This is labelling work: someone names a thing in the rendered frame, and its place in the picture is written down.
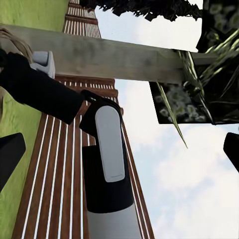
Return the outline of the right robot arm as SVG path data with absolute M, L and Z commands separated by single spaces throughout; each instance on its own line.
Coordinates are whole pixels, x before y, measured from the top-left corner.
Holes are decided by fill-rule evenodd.
M 83 101 L 91 103 L 79 128 L 95 137 L 82 147 L 89 239 L 141 239 L 122 134 L 120 106 L 87 89 L 55 80 L 52 51 L 36 51 L 33 63 L 0 47 L 0 86 L 28 105 L 71 125 Z

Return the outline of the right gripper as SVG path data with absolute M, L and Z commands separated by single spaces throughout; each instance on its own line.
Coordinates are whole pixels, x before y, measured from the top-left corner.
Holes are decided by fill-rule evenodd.
M 29 66 L 27 57 L 19 53 L 6 53 L 0 47 L 0 86 L 23 105 L 49 115 L 52 101 L 65 86 Z

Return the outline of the wicker basket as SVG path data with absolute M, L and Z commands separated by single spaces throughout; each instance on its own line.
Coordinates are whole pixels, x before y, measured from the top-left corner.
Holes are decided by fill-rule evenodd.
M 0 37 L 10 39 L 16 48 L 21 52 L 22 56 L 27 57 L 28 62 L 33 63 L 33 53 L 30 46 L 27 45 L 26 40 L 23 40 L 10 33 L 6 27 L 0 26 Z M 3 100 L 5 97 L 5 88 L 0 86 L 0 123 L 2 119 Z

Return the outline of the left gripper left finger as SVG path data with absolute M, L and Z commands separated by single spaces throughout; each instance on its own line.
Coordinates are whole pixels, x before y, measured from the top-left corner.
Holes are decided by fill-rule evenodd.
M 21 132 L 0 138 L 0 192 L 26 151 Z

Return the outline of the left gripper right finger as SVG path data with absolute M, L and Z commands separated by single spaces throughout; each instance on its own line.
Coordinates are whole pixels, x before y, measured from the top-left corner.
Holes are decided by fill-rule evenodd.
M 239 173 L 239 134 L 228 132 L 223 150 Z

